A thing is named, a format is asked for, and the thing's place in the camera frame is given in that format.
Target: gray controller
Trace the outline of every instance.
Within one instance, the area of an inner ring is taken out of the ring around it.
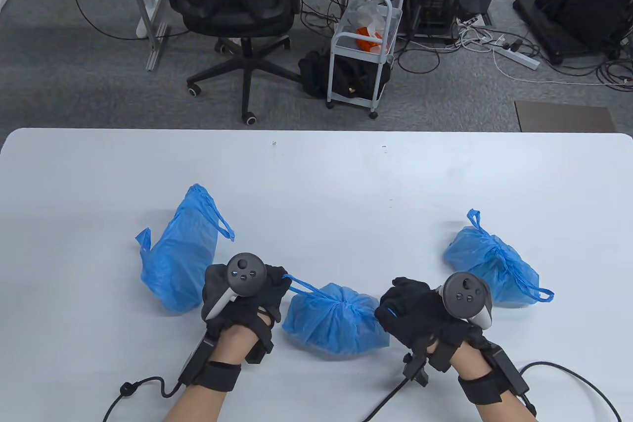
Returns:
[[[266,266],[255,254],[242,252],[231,257],[226,271],[213,272],[210,266],[206,272],[206,301],[203,314],[205,320],[217,317],[224,307],[237,297],[251,297],[266,282]]]
[[[456,272],[437,289],[437,293],[450,315],[468,320],[481,329],[492,327],[493,298],[485,280],[469,272]]]

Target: chair caster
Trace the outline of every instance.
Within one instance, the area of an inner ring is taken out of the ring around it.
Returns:
[[[202,92],[202,89],[200,88],[199,85],[197,84],[191,84],[189,85],[189,93],[193,96],[193,97],[198,97],[200,95],[200,93]]]
[[[220,43],[219,41],[215,42],[215,46],[213,47],[213,50],[220,54],[226,54],[229,52],[226,46]]]
[[[257,117],[255,117],[253,112],[246,112],[246,114],[242,114],[242,121],[246,125],[253,125],[257,122]]]

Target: forearm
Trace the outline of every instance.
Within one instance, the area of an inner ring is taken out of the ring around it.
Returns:
[[[240,365],[256,342],[257,336],[250,329],[230,327],[220,336],[211,361]],[[225,398],[226,392],[192,384],[174,404],[165,422],[216,422]]]
[[[465,380],[479,379],[492,371],[479,350],[463,343],[451,359],[452,367]],[[506,391],[501,402],[477,406],[483,422],[535,422],[536,418],[513,393]]]

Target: cable plug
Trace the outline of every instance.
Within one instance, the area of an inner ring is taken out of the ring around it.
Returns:
[[[521,46],[523,46],[523,41],[519,38],[518,40],[513,42],[513,44],[510,47],[510,51],[516,53]]]
[[[119,392],[121,393],[123,397],[130,397],[136,392],[136,389],[138,389],[138,384],[125,382],[119,389]]]

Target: chair base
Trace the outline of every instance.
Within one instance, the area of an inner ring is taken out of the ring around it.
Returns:
[[[283,46],[284,49],[290,49],[290,38],[288,36],[282,36],[260,49],[253,49],[251,38],[242,38],[240,42],[241,45],[237,45],[228,38],[218,38],[218,42],[215,44],[215,51],[219,52],[222,51],[222,49],[228,49],[228,51],[235,55],[235,58],[187,78],[187,87],[189,88],[189,93],[195,97],[201,92],[200,87],[196,83],[214,78],[215,76],[221,76],[227,72],[242,69],[244,71],[244,80],[242,82],[242,120],[247,125],[253,125],[256,123],[257,118],[253,112],[248,110],[253,71],[258,69],[296,83],[300,82],[300,78],[299,74],[295,74],[292,71],[288,71],[264,59],[265,56],[280,46]]]

